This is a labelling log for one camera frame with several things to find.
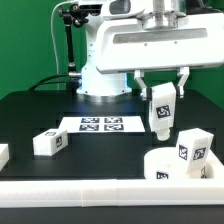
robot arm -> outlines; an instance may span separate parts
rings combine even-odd
[[[74,26],[85,25],[87,34],[78,94],[128,93],[125,73],[134,72],[143,100],[151,101],[151,130],[161,140],[169,137],[176,95],[183,97],[190,70],[224,63],[223,13],[187,15],[185,0],[80,0],[70,13]],[[176,70],[177,88],[172,83],[147,88],[144,72],[155,70]]]

black cable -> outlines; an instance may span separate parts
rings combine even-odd
[[[32,87],[30,87],[28,89],[28,91],[34,91],[38,86],[43,86],[43,85],[51,85],[51,84],[61,84],[61,83],[67,83],[65,81],[61,81],[61,82],[44,82],[44,83],[37,83],[36,85],[33,85]]]
[[[64,82],[59,82],[59,81],[57,81],[57,82],[46,82],[46,81],[49,81],[49,80],[52,80],[52,79],[56,79],[56,78],[61,78],[61,77],[69,77],[70,78],[70,76],[68,75],[68,74],[61,74],[61,75],[53,75],[53,76],[50,76],[50,77],[47,77],[47,78],[44,78],[44,79],[42,79],[42,80],[40,80],[39,82],[37,82],[35,85],[33,85],[33,86],[31,86],[29,89],[28,89],[28,91],[34,91],[38,86],[40,86],[40,85],[47,85],[47,84],[59,84],[59,83],[67,83],[68,81],[64,81]],[[80,77],[73,77],[73,78],[71,78],[72,80],[79,80],[80,79]]]
[[[61,78],[61,77],[69,77],[69,75],[68,75],[68,74],[52,75],[52,76],[49,76],[49,77],[47,77],[47,78],[44,78],[44,79],[40,80],[40,81],[37,82],[36,84],[38,84],[38,83],[43,83],[43,82],[46,82],[46,81],[51,80],[51,79]]]

green wall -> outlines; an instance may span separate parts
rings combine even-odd
[[[61,1],[1,0],[0,99],[13,91],[27,90],[40,79],[56,74],[50,17],[54,6],[59,2]],[[223,0],[209,0],[208,4],[224,9]],[[55,17],[55,33],[60,72],[63,73],[67,71],[67,51],[64,26],[58,15]],[[76,63],[81,68],[85,63],[84,29],[73,29],[73,35]],[[167,81],[177,82],[176,73],[153,72],[146,77],[150,86]],[[224,66],[192,71],[186,87],[198,90],[224,108]]]

white cube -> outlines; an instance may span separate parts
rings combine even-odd
[[[212,139],[213,134],[199,128],[181,131],[176,144],[179,169],[183,172],[203,169]]]
[[[149,108],[151,131],[157,133],[159,140],[167,140],[169,128],[173,127],[176,102],[176,89],[173,83],[152,87],[152,101]]]
[[[200,179],[205,177],[205,168],[192,172],[179,169],[177,149],[165,147],[151,150],[144,157],[144,176],[146,179]]]
[[[67,145],[67,130],[49,129],[33,138],[34,155],[52,156]]]
[[[8,144],[0,144],[0,171],[8,161],[9,161]]]

black and white marker sheet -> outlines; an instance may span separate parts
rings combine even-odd
[[[145,132],[139,116],[64,117],[59,129],[68,133]]]

